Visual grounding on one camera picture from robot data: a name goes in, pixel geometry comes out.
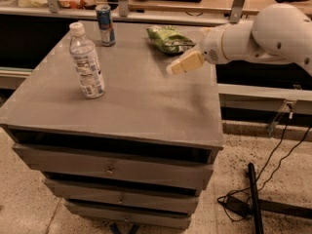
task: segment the floor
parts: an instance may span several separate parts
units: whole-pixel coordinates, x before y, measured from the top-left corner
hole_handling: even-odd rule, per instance
[[[142,225],[138,234],[223,234],[255,233],[254,221],[232,221],[216,202],[217,197],[248,185],[249,162],[257,171],[278,144],[284,127],[278,126],[269,138],[265,125],[224,121],[225,148],[214,163],[214,174],[187,230]],[[306,128],[288,127],[271,162],[259,180],[262,184],[303,137]],[[262,199],[312,208],[312,131],[281,169],[259,192]],[[30,170],[12,150],[12,140],[0,129],[0,234],[108,234],[111,221],[88,219],[71,214],[64,201],[55,197],[43,184],[43,176]],[[312,233],[312,220],[262,212],[264,232]],[[129,223],[117,222],[121,233],[128,233]]]

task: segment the blue soda can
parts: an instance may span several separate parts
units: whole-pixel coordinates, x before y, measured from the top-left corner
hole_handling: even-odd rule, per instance
[[[100,40],[103,46],[112,46],[115,44],[115,32],[111,10],[109,5],[97,5],[97,22],[100,31]]]

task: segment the gray tabletop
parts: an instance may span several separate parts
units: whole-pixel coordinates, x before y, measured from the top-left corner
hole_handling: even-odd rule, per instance
[[[97,45],[106,92],[84,97],[68,52],[67,34],[0,109],[5,127],[222,148],[215,67],[171,76],[176,57],[157,50],[148,24],[115,23],[116,44],[103,47],[98,25],[83,21]],[[177,27],[194,41],[198,27]]]

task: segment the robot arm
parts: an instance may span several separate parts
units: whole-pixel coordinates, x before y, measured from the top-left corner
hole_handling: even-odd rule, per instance
[[[192,50],[175,60],[167,70],[173,74],[186,72],[201,67],[205,60],[212,64],[226,64],[232,60],[270,64],[294,62],[312,76],[311,19],[291,5],[269,6],[259,12],[254,21],[211,28]]]

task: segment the bottle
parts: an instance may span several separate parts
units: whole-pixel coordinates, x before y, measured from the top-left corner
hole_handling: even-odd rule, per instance
[[[98,54],[95,43],[86,35],[81,22],[69,25],[71,42],[69,52],[79,76],[80,85],[87,98],[98,98],[104,94]]]

